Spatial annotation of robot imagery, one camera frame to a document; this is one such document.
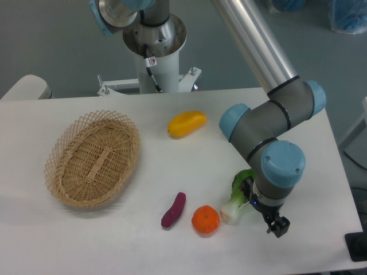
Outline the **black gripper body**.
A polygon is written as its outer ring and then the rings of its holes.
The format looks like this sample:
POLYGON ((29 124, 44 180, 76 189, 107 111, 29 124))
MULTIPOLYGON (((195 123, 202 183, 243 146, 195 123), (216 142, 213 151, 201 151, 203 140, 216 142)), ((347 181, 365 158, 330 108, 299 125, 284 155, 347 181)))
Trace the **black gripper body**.
POLYGON ((275 222, 285 199, 271 199, 262 194, 253 177, 245 178, 241 183, 241 191, 247 202, 263 215, 265 222, 275 222))

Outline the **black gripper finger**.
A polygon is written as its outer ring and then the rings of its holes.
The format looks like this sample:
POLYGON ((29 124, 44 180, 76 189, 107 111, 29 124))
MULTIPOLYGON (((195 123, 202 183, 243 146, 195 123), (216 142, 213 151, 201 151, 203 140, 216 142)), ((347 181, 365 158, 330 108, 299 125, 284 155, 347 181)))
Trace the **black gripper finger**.
POLYGON ((268 226, 267 233, 273 232, 275 230, 275 218, 272 215, 263 214, 265 223, 268 226))
POLYGON ((290 221, 286 217, 276 217, 274 222, 274 234, 280 238, 288 232, 290 221))

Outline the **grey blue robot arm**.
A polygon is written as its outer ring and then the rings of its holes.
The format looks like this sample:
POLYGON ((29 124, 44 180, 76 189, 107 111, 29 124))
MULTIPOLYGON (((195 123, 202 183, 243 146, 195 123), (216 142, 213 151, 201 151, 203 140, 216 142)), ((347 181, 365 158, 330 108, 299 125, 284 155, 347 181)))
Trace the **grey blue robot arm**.
MULTIPOLYGON (((303 81, 292 67, 254 1, 215 1, 245 59, 268 96, 255 109, 236 104, 222 115, 219 127, 256 174, 241 193, 262 214, 268 232, 284 235, 290 221, 280 208, 302 177, 303 151, 279 136, 324 109, 326 95, 315 81, 303 81)), ((90 1, 106 36, 123 33, 136 57, 139 90, 177 93, 177 53, 186 42, 183 22, 170 12, 169 1, 90 1)))

